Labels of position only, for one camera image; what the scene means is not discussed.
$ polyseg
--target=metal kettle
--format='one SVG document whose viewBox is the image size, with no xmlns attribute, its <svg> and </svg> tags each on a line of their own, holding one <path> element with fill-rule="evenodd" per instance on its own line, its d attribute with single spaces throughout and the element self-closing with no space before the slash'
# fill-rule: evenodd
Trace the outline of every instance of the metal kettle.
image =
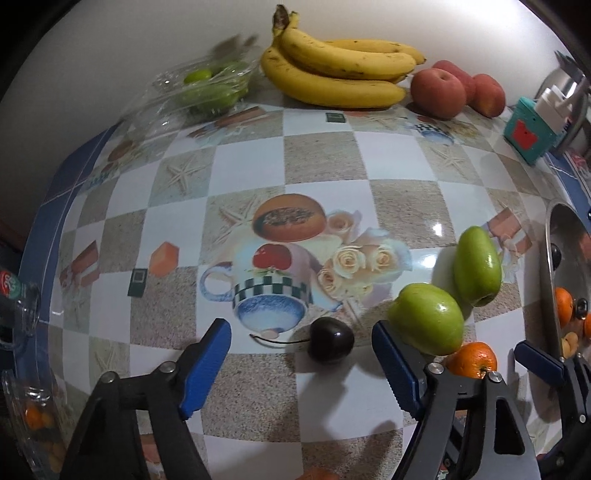
<svg viewBox="0 0 591 480">
<path fill-rule="evenodd" d="M 560 66 L 550 72 L 544 79 L 538 92 L 535 94 L 535 99 L 538 99 L 547 88 L 552 88 L 552 85 L 556 85 L 566 98 L 572 96 L 579 97 L 578 99 L 572 99 L 573 113 L 566 135 L 551 150 L 554 155 L 562 155 L 586 122 L 587 109 L 589 108 L 589 81 L 571 57 L 559 51 L 555 51 L 554 53 Z"/>
</svg>

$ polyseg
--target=yellow banana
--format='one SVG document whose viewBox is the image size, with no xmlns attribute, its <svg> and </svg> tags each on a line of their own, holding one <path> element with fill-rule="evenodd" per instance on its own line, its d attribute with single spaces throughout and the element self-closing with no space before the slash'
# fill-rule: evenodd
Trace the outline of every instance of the yellow banana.
<svg viewBox="0 0 591 480">
<path fill-rule="evenodd" d="M 261 57 L 261 68 L 286 95 L 333 108 L 379 108 L 400 102 L 406 90 L 382 80 L 343 80 L 305 72 L 283 55 L 277 40 Z"/>
<path fill-rule="evenodd" d="M 368 53 L 333 47 L 297 28 L 299 15 L 279 35 L 281 48 L 315 72 L 341 79 L 389 80 L 411 72 L 416 62 L 407 53 Z"/>
<path fill-rule="evenodd" d="M 417 65 L 425 63 L 427 59 L 416 48 L 404 43 L 397 43 L 388 40 L 371 40 L 369 38 L 360 38 L 358 40 L 353 38 L 340 38 L 338 40 L 326 40 L 325 43 L 333 47 L 346 48 L 347 50 L 355 51 L 370 51 L 373 53 L 407 53 Z"/>
</svg>

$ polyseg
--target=cherry stem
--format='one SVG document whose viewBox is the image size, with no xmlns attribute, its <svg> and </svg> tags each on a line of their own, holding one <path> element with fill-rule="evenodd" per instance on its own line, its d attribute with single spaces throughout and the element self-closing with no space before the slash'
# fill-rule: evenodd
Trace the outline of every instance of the cherry stem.
<svg viewBox="0 0 591 480">
<path fill-rule="evenodd" d="M 252 338 L 255 338 L 257 340 L 263 340 L 264 342 L 269 342 L 269 343 L 278 343 L 280 345 L 290 345 L 292 343 L 304 343 L 304 342 L 309 342 L 310 341 L 310 339 L 307 338 L 305 340 L 296 340 L 295 342 L 278 342 L 277 340 L 269 340 L 267 338 L 259 337 L 258 335 L 255 335 L 254 333 L 249 333 L 249 335 Z"/>
</svg>

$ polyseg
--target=bottle label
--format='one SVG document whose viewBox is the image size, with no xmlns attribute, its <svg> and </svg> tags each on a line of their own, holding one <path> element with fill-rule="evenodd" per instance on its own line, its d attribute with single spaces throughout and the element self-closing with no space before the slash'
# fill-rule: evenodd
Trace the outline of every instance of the bottle label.
<svg viewBox="0 0 591 480">
<path fill-rule="evenodd" d="M 21 295 L 22 284 L 16 275 L 0 270 L 0 293 L 10 300 L 17 299 Z"/>
</svg>

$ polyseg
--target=blue gripper pad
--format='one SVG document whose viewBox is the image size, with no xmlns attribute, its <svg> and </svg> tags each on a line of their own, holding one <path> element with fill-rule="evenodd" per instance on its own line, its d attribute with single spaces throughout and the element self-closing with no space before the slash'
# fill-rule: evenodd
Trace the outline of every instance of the blue gripper pad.
<svg viewBox="0 0 591 480">
<path fill-rule="evenodd" d="M 224 319 L 216 319 L 199 342 L 201 354 L 185 379 L 183 400 L 179 405 L 183 420 L 203 408 L 231 343 L 230 324 Z"/>
<path fill-rule="evenodd" d="M 556 358 L 538 350 L 527 340 L 515 345 L 514 354 L 515 360 L 551 387 L 559 387 L 564 384 L 563 364 Z"/>
<path fill-rule="evenodd" d="M 404 361 L 382 322 L 374 325 L 371 344 L 400 408 L 409 412 L 415 420 L 422 419 L 424 386 L 420 385 Z"/>
</svg>

